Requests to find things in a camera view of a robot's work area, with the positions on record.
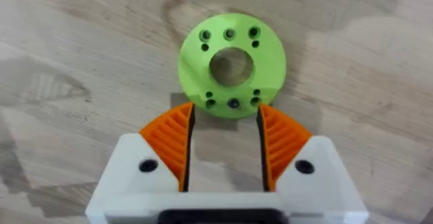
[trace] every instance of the center hole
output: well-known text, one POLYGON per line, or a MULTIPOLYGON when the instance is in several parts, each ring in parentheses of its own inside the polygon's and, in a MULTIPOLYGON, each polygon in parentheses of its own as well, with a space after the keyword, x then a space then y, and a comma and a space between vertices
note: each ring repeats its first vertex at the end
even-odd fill
POLYGON ((230 47, 218 51, 210 61, 210 73, 222 86, 241 85, 252 74, 252 58, 245 51, 230 47))

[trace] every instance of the bolt hole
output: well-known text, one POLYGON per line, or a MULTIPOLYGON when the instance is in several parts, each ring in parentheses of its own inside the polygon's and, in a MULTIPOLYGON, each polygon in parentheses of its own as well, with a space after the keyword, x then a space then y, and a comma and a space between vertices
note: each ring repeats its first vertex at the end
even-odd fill
POLYGON ((311 164, 308 160, 297 160, 295 162, 296 170, 298 170, 302 174, 311 174, 314 173, 315 168, 314 165, 311 164))
POLYGON ((203 44, 202 45, 202 51, 208 51, 209 50, 209 45, 208 44, 203 44))
POLYGON ((258 45, 260 45, 260 43, 259 43, 258 41, 253 41, 253 42, 251 43, 251 45, 252 45, 254 48, 257 48, 258 45))
POLYGON ((200 32, 200 40, 203 42, 207 42, 210 39, 210 32, 208 30, 202 30, 200 32))
POLYGON ((206 108, 212 109, 216 104, 217 102, 214 99, 208 99, 206 101, 206 108))
POLYGON ((262 100, 259 97, 254 97, 251 99, 250 104, 251 106, 257 106, 261 101, 262 100))
POLYGON ((153 159, 148 159, 140 162, 138 168, 142 173, 150 173, 158 167, 158 162, 153 159))
POLYGON ((234 30, 232 30, 231 28, 227 29, 224 32, 224 39, 230 41, 235 37, 236 32, 234 30))
POLYGON ((229 101, 227 102, 227 105, 231 108, 231 109, 236 109, 240 106, 239 100, 236 98, 231 98, 229 99, 229 101))
POLYGON ((260 35, 260 29, 258 27, 252 27, 248 31, 248 36, 251 39, 256 39, 260 35))

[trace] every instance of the wood grain surface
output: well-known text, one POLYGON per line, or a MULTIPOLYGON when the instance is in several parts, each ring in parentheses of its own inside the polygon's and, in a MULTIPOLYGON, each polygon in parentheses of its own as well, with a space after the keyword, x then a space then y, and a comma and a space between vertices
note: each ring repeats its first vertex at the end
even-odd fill
MULTIPOLYGON (((0 0, 0 223, 87 223, 118 137, 186 99, 185 35, 241 12, 283 41, 275 107, 332 138, 370 223, 433 223, 433 0, 0 0)), ((193 191, 260 189, 254 118, 198 113, 193 191)))

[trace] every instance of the green 3d printed flange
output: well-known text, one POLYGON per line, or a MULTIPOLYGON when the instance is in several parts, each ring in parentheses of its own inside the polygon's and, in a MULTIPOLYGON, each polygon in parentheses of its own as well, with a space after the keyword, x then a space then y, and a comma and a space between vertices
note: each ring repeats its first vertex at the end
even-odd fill
POLYGON ((199 108, 222 118, 243 118, 269 104, 286 78, 286 55, 277 35, 264 22, 245 14, 221 14, 196 26, 182 44, 179 80, 199 108), (241 85, 220 85, 211 75, 210 61, 226 48, 244 50, 253 71, 241 85))

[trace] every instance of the ridged surface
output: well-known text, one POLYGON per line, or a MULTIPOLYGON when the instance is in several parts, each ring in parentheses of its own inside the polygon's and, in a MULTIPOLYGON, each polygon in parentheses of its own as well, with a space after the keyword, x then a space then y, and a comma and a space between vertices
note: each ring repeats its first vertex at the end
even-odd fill
POLYGON ((260 105, 260 114, 263 122, 267 184, 269 190, 274 191, 278 177, 309 140, 311 133, 283 112, 270 106, 260 105))
POLYGON ((185 181, 192 108, 192 103, 173 108, 140 130, 140 134, 179 180, 179 191, 185 181))

